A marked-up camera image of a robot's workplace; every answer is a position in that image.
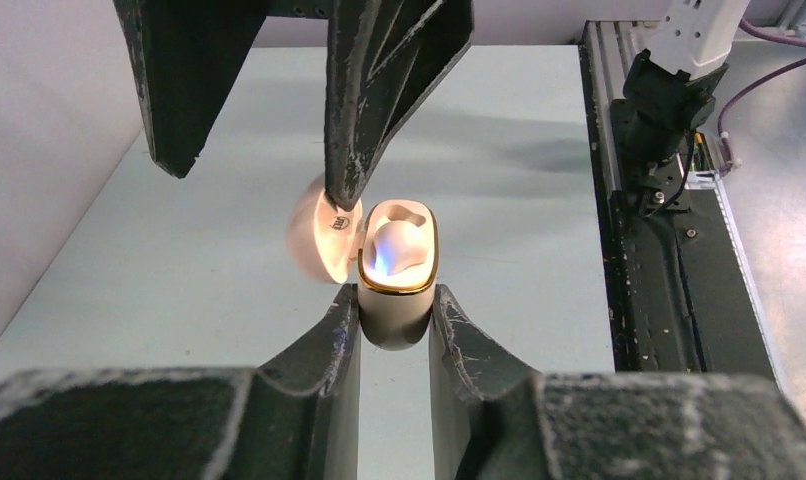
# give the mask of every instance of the logo on lid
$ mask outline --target logo on lid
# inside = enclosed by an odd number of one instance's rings
[[[350,219],[347,217],[335,217],[335,221],[332,222],[333,230],[344,230],[345,228],[350,226]]]

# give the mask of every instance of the black cable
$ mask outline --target black cable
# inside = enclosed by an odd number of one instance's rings
[[[645,218],[650,218],[658,212],[668,210],[668,208],[680,198],[680,195],[686,190],[686,183],[689,181],[689,171],[692,169],[692,162],[694,161],[694,149],[695,149],[695,135],[697,132],[694,130],[687,133],[686,137],[686,145],[688,145],[688,153],[686,154],[686,165],[683,167],[683,182],[680,184],[680,188],[677,190],[671,198],[665,201],[662,205],[659,206],[656,210],[651,210],[650,213],[645,215]]]

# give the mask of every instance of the white table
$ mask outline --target white table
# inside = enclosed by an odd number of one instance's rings
[[[185,180],[139,138],[0,339],[0,380],[255,366],[320,319],[338,287],[301,277],[283,237],[322,170],[324,62],[324,49],[252,51]],[[519,358],[608,372],[592,182],[576,48],[474,47],[392,141],[363,201],[433,209],[439,281]],[[426,342],[366,343],[361,389],[360,478],[432,478]]]

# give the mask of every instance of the floor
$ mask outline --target floor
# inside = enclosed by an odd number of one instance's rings
[[[718,110],[753,80],[804,56],[793,47],[737,42],[716,92]],[[716,116],[708,123],[713,131]],[[746,97],[726,127],[743,160],[725,179],[727,195],[788,386],[806,420],[806,67]]]
[[[139,138],[0,338],[35,367],[260,365],[339,287],[302,277],[288,215],[322,171],[325,49],[250,53],[185,180]],[[577,48],[473,47],[391,142],[366,209],[435,212],[438,280],[548,372],[611,372]],[[427,342],[363,343],[359,477],[432,478]]]

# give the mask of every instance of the concrete floor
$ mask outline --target concrete floor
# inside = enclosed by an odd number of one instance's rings
[[[806,56],[764,42],[737,42],[716,92],[720,111],[750,82]],[[715,130],[716,117],[707,126]],[[727,124],[743,167],[725,180],[793,400],[806,420],[806,67],[742,100]]]

